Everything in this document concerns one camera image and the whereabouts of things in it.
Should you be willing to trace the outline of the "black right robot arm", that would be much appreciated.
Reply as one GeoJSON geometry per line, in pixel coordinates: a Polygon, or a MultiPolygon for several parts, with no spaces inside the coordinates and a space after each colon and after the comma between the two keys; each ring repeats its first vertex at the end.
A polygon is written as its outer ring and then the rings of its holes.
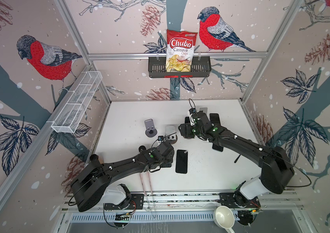
{"type": "Polygon", "coordinates": [[[178,129],[186,139],[198,137],[212,143],[213,149],[220,152],[223,148],[230,149],[261,168],[260,175],[241,183],[235,190],[234,199],[238,205],[245,205],[267,192],[282,194],[294,175],[293,165],[283,148],[272,149],[234,134],[221,125],[218,114],[206,115],[191,108],[189,122],[178,129]]]}

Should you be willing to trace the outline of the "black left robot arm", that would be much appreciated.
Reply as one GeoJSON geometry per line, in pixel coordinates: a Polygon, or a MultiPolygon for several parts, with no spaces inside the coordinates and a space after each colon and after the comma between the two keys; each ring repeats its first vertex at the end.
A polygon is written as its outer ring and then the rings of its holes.
{"type": "Polygon", "coordinates": [[[141,151],[136,156],[114,163],[100,163],[97,159],[90,162],[71,182],[73,198],[79,212],[96,206],[107,187],[127,176],[156,172],[169,168],[173,163],[175,151],[169,142],[141,151]]]}

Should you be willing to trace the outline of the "green-edged phone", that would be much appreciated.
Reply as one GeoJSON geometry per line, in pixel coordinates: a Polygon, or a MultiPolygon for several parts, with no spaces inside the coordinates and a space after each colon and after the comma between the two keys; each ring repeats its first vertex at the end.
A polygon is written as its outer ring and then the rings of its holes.
{"type": "Polygon", "coordinates": [[[164,162],[160,165],[161,168],[170,168],[172,167],[172,163],[171,162],[164,162]]]}

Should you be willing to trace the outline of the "black phone with teal edge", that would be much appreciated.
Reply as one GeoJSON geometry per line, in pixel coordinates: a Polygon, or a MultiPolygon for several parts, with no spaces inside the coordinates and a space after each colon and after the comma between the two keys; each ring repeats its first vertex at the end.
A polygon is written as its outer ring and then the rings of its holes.
{"type": "Polygon", "coordinates": [[[224,147],[223,146],[220,146],[219,144],[213,144],[212,145],[212,149],[213,150],[216,150],[216,151],[219,151],[219,152],[223,152],[223,149],[224,149],[224,147]]]}

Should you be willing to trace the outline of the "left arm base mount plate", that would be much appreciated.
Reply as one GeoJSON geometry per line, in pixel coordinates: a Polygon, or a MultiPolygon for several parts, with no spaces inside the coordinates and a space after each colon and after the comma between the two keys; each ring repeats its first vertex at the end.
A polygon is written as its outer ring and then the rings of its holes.
{"type": "Polygon", "coordinates": [[[133,194],[125,184],[108,187],[101,199],[104,210],[142,210],[144,194],[133,194]]]}

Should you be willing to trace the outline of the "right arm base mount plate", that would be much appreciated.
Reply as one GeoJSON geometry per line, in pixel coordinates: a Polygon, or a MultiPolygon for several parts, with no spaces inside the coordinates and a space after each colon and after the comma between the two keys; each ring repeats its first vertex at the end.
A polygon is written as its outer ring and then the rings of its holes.
{"type": "Polygon", "coordinates": [[[239,191],[219,193],[219,203],[229,208],[260,208],[258,197],[247,199],[239,191]]]}

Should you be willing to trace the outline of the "grey round phone stand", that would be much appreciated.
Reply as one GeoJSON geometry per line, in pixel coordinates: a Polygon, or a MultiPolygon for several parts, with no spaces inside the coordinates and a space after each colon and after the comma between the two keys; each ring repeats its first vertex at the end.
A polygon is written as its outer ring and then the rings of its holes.
{"type": "Polygon", "coordinates": [[[147,119],[144,121],[146,130],[145,130],[145,135],[147,137],[154,137],[157,135],[157,129],[155,128],[154,121],[153,119],[147,119]]]}

